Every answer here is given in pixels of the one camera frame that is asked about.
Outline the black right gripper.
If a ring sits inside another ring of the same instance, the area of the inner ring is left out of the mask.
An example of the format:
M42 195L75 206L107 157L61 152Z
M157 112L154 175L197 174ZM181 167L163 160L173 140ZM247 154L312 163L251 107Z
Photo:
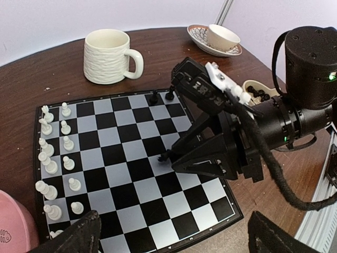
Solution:
M195 142L206 128L211 128L215 136ZM202 113L172 145L170 152L172 168L179 173L228 180L237 180L241 174L253 182L263 180L259 151L238 118L224 111L214 116Z

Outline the black chess piece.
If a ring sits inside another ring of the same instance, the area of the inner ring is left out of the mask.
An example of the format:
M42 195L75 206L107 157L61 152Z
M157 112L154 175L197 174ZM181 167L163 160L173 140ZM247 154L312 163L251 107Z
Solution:
M171 151L171 150L166 150L164 153L162 153L162 154L158 157L158 161L159 161L159 162L165 162L165 161L167 161L171 156L172 156L172 151Z

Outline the black chess pawn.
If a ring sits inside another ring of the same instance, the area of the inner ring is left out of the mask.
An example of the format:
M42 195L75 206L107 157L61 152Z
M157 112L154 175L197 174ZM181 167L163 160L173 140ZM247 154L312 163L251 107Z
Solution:
M156 105L158 103L158 91L154 90L149 98L150 105Z
M173 99L175 97L174 90L175 90L175 87L171 85L170 88L169 88L169 91L165 95L166 100L173 101Z

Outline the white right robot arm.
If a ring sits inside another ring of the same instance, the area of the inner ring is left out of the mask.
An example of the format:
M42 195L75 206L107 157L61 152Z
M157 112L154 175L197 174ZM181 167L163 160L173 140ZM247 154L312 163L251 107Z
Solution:
M336 102L336 29L302 26L283 33L275 43L272 60L285 47L286 90L249 106L252 88L242 88L221 72L216 63L200 64L185 58L172 70L170 88L193 101L202 114L162 153L180 173L236 180L239 174L263 180L260 154L246 123L237 116L241 103L257 122L273 150L314 134L333 121Z

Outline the white chess knight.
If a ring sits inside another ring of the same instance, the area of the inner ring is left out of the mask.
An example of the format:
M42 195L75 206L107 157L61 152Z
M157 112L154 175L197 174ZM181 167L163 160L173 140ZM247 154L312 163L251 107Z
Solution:
M41 132L44 134L44 135L50 135L53 131L53 128L50 124L48 124L48 122L41 118L39 119L39 123L41 124Z
M51 238L51 239L54 239L55 237L57 237L58 235L60 235L62 232L63 232L63 230L51 231L51 232L49 233L50 238Z

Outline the white chess bishop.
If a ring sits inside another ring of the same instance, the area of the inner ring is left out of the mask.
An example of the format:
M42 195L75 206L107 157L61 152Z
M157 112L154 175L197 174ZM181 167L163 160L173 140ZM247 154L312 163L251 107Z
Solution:
M43 209L51 220L59 220L62 216L62 210L57 205L44 205Z
M45 152L47 156L51 157L54 154L54 147L48 144L44 138L39 138L39 145L41 146L41 151Z

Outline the cream bowl of black pieces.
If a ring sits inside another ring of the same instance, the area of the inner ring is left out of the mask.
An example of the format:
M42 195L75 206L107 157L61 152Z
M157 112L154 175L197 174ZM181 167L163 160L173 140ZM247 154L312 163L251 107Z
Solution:
M251 96L251 100L249 101L250 106L260 104L274 96L279 96L275 88L270 89L263 83L255 80L246 80L242 85L242 89Z

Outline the white chess queen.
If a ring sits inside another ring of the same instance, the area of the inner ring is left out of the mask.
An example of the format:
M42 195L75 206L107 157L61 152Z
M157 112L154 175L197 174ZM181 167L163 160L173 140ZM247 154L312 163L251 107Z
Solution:
M38 159L44 165L45 170L48 174L55 174L58 171L57 163L51 160L46 152L40 152L38 155Z

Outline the white chess rook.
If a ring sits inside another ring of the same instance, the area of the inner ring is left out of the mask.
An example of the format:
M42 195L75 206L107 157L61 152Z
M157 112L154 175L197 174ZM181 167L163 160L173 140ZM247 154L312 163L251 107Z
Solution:
M49 107L47 105L42 106L42 112L44 114L43 119L47 123L51 123L54 120L54 114L49 111Z

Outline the black and white chessboard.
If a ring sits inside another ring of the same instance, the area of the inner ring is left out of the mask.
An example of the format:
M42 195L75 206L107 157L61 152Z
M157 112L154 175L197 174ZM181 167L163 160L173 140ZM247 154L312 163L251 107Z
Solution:
M81 215L71 203L81 202L84 212L96 210L102 228L100 252L176 252L231 226L243 214L226 181L197 174L176 173L170 161L159 162L191 126L193 117L183 98L165 99L150 105L152 92L124 93L68 103L71 115L62 116L61 104L49 106L54 114L53 131L45 136L54 147L51 159L58 165L48 174L34 160L34 179L57 189L55 200L35 195L37 227L41 242L51 231L65 230ZM61 121L71 127L61 133ZM74 142L67 151L63 137ZM63 157L75 162L66 170ZM69 178L81 182L79 191L69 188ZM62 210L51 220L44 205Z

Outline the white ceramic cup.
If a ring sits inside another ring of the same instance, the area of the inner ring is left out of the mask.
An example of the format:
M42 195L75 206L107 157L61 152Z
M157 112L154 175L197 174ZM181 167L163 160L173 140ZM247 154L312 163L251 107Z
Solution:
M221 25L210 24L207 30L207 43L219 51L228 51L241 42L238 35Z

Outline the floral patterned saucer plate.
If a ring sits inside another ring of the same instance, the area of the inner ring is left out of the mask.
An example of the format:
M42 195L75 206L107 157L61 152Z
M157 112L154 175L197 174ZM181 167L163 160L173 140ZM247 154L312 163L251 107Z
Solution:
M230 29L217 25L190 25L187 33L192 41L206 53L217 57L231 57L242 54L241 39Z

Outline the white ribbed ceramic mug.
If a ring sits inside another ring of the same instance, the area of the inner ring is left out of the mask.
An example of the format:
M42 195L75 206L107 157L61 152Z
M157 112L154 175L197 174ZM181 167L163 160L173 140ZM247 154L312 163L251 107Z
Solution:
M138 79L144 71L142 54L130 48L131 39L123 31L100 29L84 41L83 73L94 84L110 85L125 78Z

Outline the aluminium front rail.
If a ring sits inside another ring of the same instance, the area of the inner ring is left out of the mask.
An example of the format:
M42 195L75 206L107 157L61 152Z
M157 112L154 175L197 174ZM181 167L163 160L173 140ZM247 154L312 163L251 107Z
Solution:
M336 128L332 124L327 129L330 134L328 151L322 171L310 204L295 239L317 252L332 252L336 239Z

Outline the aluminium frame post right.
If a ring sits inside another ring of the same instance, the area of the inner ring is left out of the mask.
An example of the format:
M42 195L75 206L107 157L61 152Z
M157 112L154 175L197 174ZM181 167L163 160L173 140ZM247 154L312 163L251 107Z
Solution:
M215 24L217 25L223 25L225 19L227 18L231 7L233 6L235 0L225 0L222 4L222 7L219 11L219 14L215 20Z

